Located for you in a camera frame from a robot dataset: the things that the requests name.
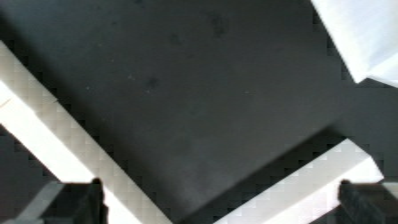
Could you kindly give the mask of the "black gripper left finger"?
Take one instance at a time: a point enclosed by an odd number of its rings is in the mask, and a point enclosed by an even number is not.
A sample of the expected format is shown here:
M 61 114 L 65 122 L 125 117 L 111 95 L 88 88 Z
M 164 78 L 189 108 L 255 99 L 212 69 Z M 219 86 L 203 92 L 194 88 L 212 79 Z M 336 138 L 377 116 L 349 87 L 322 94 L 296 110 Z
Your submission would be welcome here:
M 109 224 L 102 180 L 50 182 L 15 218 L 15 224 Z

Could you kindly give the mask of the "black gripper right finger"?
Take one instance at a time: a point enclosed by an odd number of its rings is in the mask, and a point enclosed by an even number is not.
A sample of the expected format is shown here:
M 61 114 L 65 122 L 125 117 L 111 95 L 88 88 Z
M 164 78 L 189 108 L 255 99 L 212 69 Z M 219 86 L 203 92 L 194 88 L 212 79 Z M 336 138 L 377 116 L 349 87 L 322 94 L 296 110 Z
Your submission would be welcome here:
M 342 181 L 340 205 L 317 219 L 317 224 L 398 224 L 398 182 Z

